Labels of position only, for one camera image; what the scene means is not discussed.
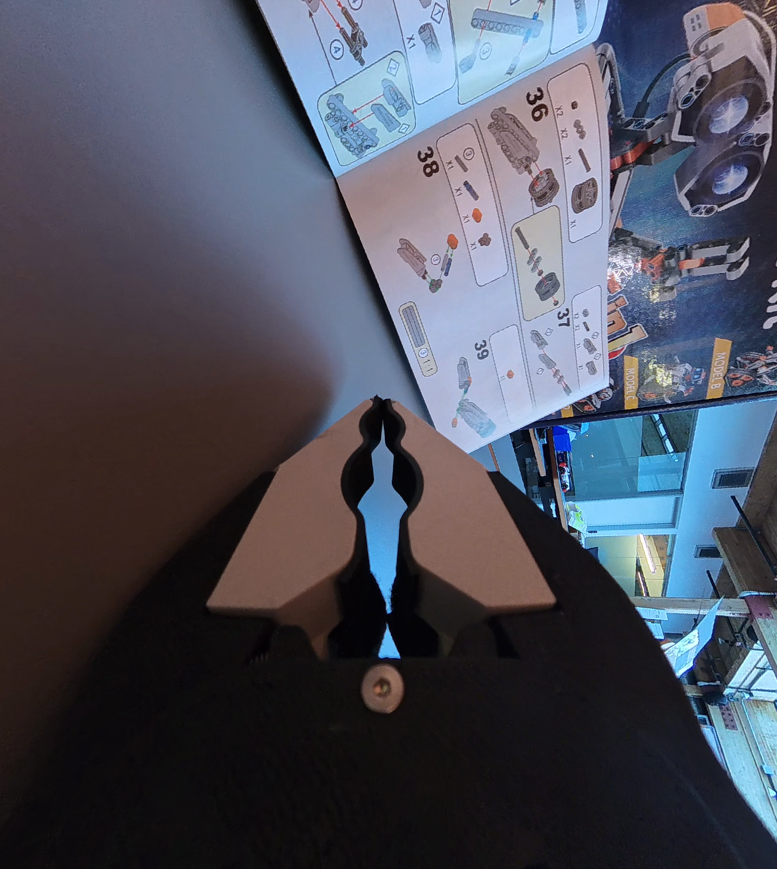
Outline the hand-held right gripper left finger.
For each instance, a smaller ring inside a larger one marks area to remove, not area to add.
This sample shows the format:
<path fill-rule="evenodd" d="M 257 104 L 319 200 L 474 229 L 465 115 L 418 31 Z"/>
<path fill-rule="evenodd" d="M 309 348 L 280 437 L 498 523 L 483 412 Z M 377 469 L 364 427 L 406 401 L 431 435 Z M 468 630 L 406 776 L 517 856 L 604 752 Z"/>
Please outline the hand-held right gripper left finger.
<path fill-rule="evenodd" d="M 276 469 L 207 606 L 303 629 L 318 655 L 376 655 L 386 605 L 359 504 L 383 401 L 364 401 Z"/>

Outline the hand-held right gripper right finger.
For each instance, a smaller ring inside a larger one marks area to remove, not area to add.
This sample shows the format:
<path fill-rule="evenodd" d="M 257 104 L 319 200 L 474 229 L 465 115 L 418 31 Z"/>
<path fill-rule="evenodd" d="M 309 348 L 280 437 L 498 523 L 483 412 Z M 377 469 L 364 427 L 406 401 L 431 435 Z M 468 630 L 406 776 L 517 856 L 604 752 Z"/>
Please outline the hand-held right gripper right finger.
<path fill-rule="evenodd" d="M 400 655 L 443 655 L 491 616 L 556 597 L 489 473 L 402 404 L 383 402 L 399 524 L 388 628 Z"/>

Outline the distant cluttered workbench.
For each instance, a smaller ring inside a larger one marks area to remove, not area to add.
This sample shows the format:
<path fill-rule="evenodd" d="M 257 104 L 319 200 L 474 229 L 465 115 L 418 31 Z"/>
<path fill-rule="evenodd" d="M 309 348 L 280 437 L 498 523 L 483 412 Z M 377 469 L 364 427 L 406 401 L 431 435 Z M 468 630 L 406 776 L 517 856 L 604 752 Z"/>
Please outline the distant cluttered workbench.
<path fill-rule="evenodd" d="M 519 429 L 510 436 L 528 498 L 579 542 L 582 531 L 571 523 L 561 487 L 557 452 L 551 429 Z"/>

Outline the glass partition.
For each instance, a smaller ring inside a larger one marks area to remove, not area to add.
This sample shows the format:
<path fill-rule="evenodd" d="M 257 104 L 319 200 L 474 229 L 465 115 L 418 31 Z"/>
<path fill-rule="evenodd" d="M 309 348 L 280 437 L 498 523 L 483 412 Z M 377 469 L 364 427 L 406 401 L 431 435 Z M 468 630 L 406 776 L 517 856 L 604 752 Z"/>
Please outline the glass partition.
<path fill-rule="evenodd" d="M 592 501 L 680 491 L 696 418 L 696 411 L 676 411 L 585 425 L 569 454 L 575 495 Z"/>

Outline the white paper sheet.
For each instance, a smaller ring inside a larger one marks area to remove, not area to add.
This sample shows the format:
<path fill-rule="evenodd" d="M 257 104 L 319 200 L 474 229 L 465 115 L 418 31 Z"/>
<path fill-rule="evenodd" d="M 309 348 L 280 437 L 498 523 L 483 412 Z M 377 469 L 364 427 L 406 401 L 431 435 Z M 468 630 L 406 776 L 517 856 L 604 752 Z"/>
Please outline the white paper sheet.
<path fill-rule="evenodd" d="M 723 600 L 709 601 L 711 605 L 699 612 L 700 618 L 692 630 L 675 642 L 662 643 L 662 651 L 676 677 L 682 677 L 694 666 L 698 653 L 712 638 L 721 603 Z"/>

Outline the open instruction booklet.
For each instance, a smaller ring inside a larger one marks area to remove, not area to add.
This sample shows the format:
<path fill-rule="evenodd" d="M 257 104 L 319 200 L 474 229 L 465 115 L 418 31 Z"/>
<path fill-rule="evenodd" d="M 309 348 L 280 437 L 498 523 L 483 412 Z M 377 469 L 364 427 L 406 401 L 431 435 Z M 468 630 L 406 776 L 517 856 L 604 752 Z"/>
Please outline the open instruction booklet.
<path fill-rule="evenodd" d="M 258 3 L 436 429 L 609 385 L 606 2 Z"/>

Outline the robot kit box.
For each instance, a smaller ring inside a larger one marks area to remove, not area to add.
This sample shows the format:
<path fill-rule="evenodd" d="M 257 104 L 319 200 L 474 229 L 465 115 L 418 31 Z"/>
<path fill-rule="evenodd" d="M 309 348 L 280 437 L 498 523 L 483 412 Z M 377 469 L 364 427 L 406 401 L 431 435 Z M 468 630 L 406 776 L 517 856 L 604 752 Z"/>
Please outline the robot kit box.
<path fill-rule="evenodd" d="M 610 2 L 607 418 L 777 394 L 777 2 Z"/>

